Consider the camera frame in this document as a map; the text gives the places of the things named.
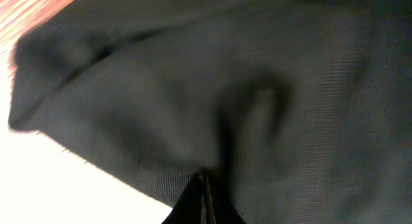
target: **fabric texture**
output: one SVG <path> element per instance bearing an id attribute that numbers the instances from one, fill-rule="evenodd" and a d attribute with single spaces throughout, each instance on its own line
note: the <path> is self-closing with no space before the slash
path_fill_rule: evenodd
<path id="1" fill-rule="evenodd" d="M 17 45 L 10 126 L 248 224 L 412 223 L 412 0 L 76 0 Z"/>

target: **cloth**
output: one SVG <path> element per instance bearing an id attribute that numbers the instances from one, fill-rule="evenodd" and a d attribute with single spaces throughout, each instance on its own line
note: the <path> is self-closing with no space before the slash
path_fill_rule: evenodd
<path id="1" fill-rule="evenodd" d="M 412 0 L 76 0 L 18 42 L 14 129 L 248 224 L 412 223 Z"/>

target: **wooden surface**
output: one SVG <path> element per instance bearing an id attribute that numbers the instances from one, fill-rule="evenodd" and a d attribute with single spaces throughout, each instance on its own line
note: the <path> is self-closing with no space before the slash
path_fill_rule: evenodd
<path id="1" fill-rule="evenodd" d="M 0 0 L 1 70 L 13 71 L 10 58 L 18 38 L 73 0 Z"/>

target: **black object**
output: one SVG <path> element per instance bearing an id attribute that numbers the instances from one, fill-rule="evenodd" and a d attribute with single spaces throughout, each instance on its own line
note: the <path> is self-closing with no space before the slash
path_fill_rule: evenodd
<path id="1" fill-rule="evenodd" d="M 162 224 L 244 224 L 227 193 L 206 170 L 196 173 Z"/>

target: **dark cloth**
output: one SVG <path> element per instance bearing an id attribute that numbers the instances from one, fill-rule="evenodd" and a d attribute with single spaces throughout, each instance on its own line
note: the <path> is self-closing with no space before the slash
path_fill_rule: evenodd
<path id="1" fill-rule="evenodd" d="M 204 168 L 248 224 L 412 223 L 411 4 L 76 0 L 9 123 L 170 206 Z"/>

